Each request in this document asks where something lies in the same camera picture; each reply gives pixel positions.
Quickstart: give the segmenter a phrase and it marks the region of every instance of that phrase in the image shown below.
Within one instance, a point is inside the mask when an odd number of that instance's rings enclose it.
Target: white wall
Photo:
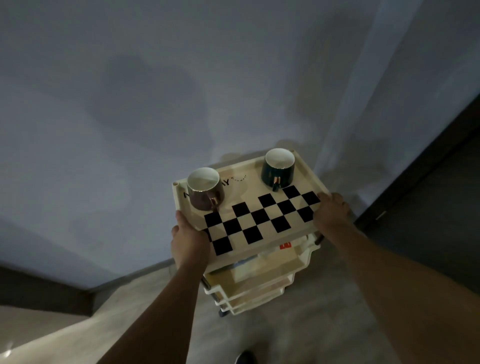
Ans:
[[[293,146],[360,214],[478,93],[476,0],[9,0],[0,261],[93,287],[170,257],[171,182]]]

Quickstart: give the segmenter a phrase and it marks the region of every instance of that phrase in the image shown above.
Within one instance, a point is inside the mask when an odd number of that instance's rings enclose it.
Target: cart wheel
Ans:
[[[225,317],[225,316],[228,315],[229,313],[230,313],[230,311],[225,311],[225,312],[223,312],[222,310],[219,310],[219,311],[218,311],[218,315],[219,315],[220,317]]]

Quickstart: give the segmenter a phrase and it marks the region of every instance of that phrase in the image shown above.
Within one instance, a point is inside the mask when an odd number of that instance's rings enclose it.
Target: mug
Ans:
[[[225,198],[220,175],[213,168],[194,170],[187,178],[187,187],[190,203],[198,210],[218,211]]]
[[[293,181],[295,156],[289,150],[275,148],[265,155],[262,167],[262,181],[272,187],[273,192],[290,185]]]

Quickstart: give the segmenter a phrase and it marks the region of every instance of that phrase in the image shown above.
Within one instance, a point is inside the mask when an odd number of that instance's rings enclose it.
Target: checkered pattern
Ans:
[[[289,186],[259,196],[250,208],[245,202],[233,205],[234,218],[222,218],[218,212],[205,215],[204,231],[215,254],[221,255],[313,220],[313,209],[319,202],[313,191],[301,194],[295,186]]]

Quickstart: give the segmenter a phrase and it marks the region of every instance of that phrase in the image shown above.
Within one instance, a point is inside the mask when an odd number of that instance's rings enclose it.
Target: forearm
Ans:
[[[181,267],[99,363],[185,363],[201,277]]]
[[[405,363],[473,360],[480,299],[449,278],[383,249],[353,225],[323,232],[347,261]]]

